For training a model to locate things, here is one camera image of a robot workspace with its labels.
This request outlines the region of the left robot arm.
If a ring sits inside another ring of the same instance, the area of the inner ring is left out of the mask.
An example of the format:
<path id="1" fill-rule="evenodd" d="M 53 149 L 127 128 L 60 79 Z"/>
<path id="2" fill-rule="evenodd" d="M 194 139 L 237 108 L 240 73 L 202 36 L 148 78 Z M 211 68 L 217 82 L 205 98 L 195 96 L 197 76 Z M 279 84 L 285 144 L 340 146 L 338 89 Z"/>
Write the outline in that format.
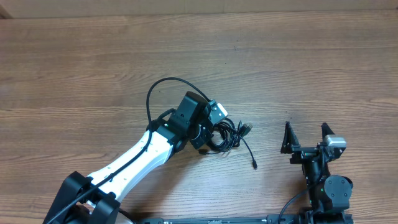
<path id="1" fill-rule="evenodd" d="M 215 100 L 186 92 L 178 108 L 151 120 L 141 139 L 115 161 L 87 176 L 72 172 L 62 182 L 44 222 L 129 223 L 119 213 L 126 195 L 188 142 L 195 149 L 208 143 L 227 115 Z"/>

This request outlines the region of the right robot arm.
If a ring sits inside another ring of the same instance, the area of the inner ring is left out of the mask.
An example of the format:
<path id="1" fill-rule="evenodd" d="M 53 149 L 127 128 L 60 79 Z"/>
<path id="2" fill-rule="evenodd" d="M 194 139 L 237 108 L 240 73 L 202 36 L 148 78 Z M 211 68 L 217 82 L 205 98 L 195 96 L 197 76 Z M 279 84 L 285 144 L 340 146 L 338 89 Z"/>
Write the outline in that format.
<path id="1" fill-rule="evenodd" d="M 291 155 L 291 164 L 302 166 L 307 188 L 284 205 L 277 218 L 279 223 L 353 223 L 352 216 L 345 214 L 353 182 L 345 176 L 330 174 L 328 168 L 328 163 L 339 159 L 345 151 L 346 140 L 335 134 L 327 123 L 323 123 L 321 129 L 322 141 L 313 147 L 302 147 L 291 123 L 285 123 L 280 152 Z M 301 208 L 292 217 L 284 215 L 287 207 L 305 194 L 310 206 Z"/>

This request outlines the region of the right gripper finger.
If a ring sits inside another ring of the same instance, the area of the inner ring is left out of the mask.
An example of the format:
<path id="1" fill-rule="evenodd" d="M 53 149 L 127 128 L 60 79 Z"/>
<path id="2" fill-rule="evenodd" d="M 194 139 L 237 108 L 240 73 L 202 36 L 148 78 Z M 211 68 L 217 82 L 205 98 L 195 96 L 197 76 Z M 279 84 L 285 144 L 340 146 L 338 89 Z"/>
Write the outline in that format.
<path id="1" fill-rule="evenodd" d="M 334 132 L 331 130 L 331 128 L 327 123 L 322 123 L 321 129 L 322 129 L 322 139 L 325 139 L 327 135 L 334 135 Z"/>
<path id="2" fill-rule="evenodd" d="M 281 154 L 292 154 L 300 147 L 299 140 L 289 121 L 285 122 L 284 139 L 280 149 Z"/>

